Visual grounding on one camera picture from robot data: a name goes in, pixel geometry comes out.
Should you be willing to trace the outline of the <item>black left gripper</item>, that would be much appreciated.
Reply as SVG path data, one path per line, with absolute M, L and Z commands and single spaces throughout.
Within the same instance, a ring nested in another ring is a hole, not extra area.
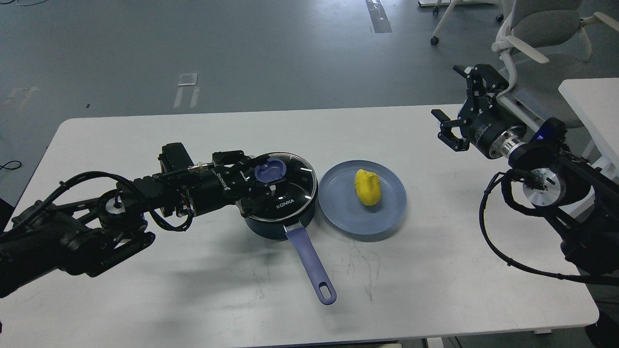
M 234 205 L 239 200 L 242 217 L 254 216 L 265 210 L 270 202 L 273 188 L 253 188 L 241 198 L 246 184 L 242 171 L 263 165 L 265 155 L 246 156 L 243 150 L 212 153 L 214 164 L 198 164 L 188 168 L 192 182 L 188 194 L 195 216 Z

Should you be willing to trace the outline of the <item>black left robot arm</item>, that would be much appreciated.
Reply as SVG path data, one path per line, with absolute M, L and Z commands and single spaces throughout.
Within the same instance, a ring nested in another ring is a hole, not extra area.
M 195 164 L 182 143 L 162 147 L 161 172 L 135 180 L 88 171 L 62 181 L 46 199 L 13 218 L 1 233 L 1 296 L 56 269 L 96 277 L 149 247 L 145 215 L 169 232 L 194 218 L 238 204 L 246 217 L 270 196 L 270 184 L 247 173 L 271 156 L 215 152 Z

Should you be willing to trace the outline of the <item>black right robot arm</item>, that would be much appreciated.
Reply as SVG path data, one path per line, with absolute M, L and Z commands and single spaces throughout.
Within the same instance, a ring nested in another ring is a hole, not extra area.
M 438 139 L 455 152 L 475 146 L 487 159 L 504 157 L 509 170 L 495 174 L 484 190 L 478 221 L 487 245 L 508 266 L 559 280 L 617 286 L 618 185 L 565 143 L 565 124 L 555 117 L 544 121 L 530 141 L 526 124 L 498 103 L 508 81 L 488 64 L 455 65 L 466 79 L 466 101 L 457 118 L 442 110 L 431 114 L 439 122 Z M 495 187 L 504 202 L 525 216 L 541 217 L 559 234 L 564 258 L 586 275 L 562 275 L 519 263 L 501 252 L 486 231 L 486 203 Z

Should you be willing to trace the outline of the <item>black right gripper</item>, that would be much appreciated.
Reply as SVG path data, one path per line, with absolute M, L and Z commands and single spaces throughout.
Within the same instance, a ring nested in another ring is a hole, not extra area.
M 504 157 L 503 143 L 523 137 L 527 130 L 522 120 L 496 102 L 498 93 L 509 87 L 508 80 L 489 64 L 455 65 L 453 70 L 466 79 L 466 101 L 457 120 L 440 109 L 431 110 L 439 121 L 438 139 L 455 152 L 469 150 L 471 143 L 488 159 Z M 460 128 L 464 137 L 456 137 L 453 128 Z

